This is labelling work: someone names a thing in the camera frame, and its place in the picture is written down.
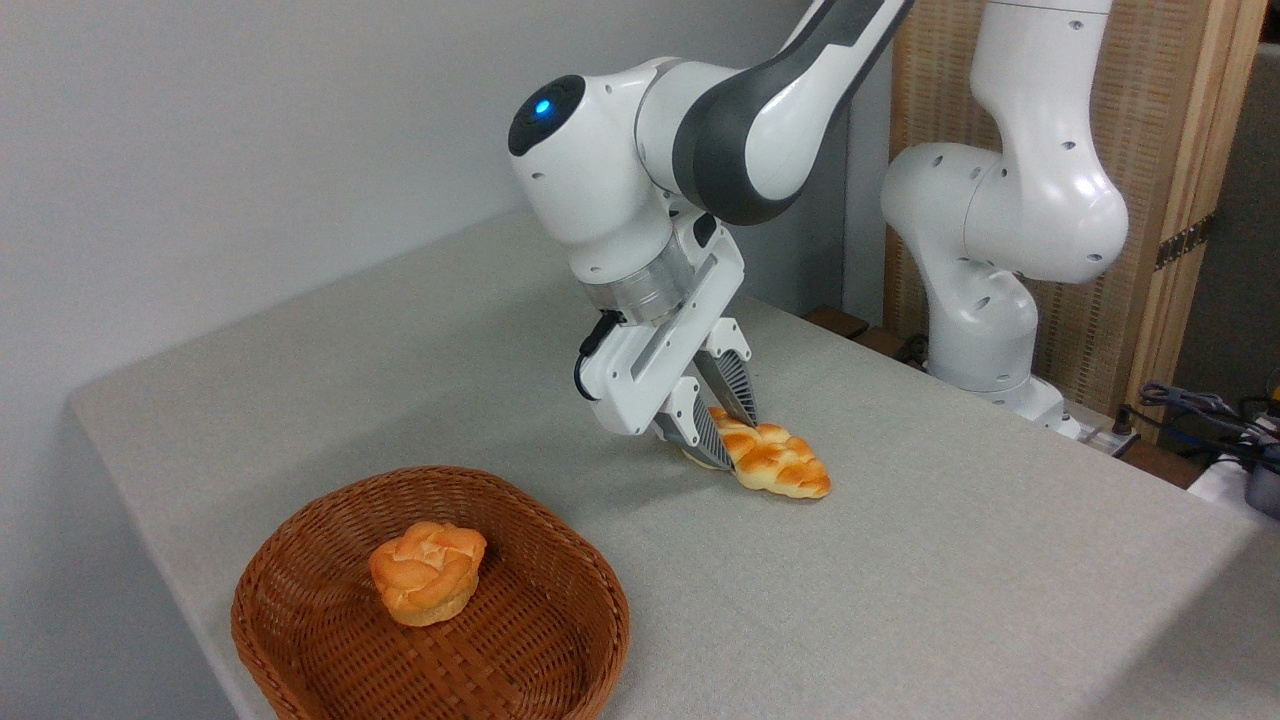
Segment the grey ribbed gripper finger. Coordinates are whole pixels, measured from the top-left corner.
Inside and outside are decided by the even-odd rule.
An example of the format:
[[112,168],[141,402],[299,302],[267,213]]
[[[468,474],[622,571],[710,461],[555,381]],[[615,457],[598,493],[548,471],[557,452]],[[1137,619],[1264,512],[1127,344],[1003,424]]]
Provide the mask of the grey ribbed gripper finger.
[[700,395],[700,382],[682,375],[654,416],[660,438],[704,468],[732,471],[733,461]]
[[735,318],[718,318],[695,354],[695,365],[733,419],[756,427],[756,398],[748,370],[751,351]]

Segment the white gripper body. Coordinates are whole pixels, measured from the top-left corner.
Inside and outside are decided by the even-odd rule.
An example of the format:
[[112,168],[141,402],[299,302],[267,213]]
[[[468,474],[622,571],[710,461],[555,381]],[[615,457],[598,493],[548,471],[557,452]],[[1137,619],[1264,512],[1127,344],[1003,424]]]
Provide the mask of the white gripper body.
[[645,266],[588,295],[602,320],[579,365],[579,388],[614,433],[645,430],[744,278],[728,228],[709,213],[673,218],[673,234]]

